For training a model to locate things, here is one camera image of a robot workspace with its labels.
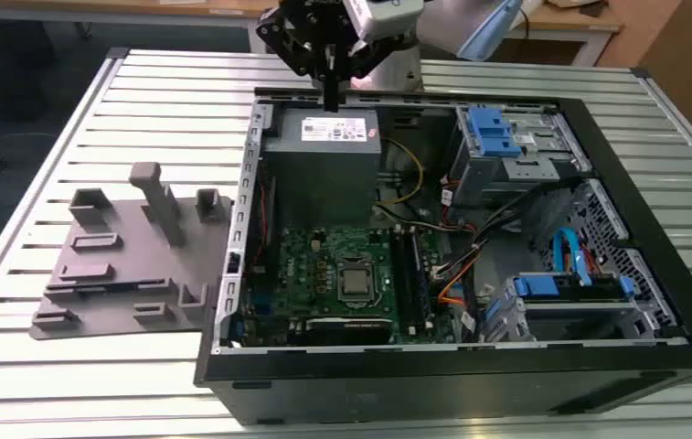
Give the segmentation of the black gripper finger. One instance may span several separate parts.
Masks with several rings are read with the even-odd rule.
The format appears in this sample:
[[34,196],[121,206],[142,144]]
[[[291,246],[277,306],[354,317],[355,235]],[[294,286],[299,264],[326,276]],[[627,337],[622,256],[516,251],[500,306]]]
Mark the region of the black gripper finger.
[[331,68],[327,46],[315,48],[304,43],[279,7],[266,9],[259,16],[255,35],[278,54],[298,76],[310,76],[314,87],[323,94],[323,108],[331,110]]
[[331,46],[331,112],[339,111],[343,83],[363,79],[396,50],[396,39],[383,38],[366,44],[354,53],[346,45]]

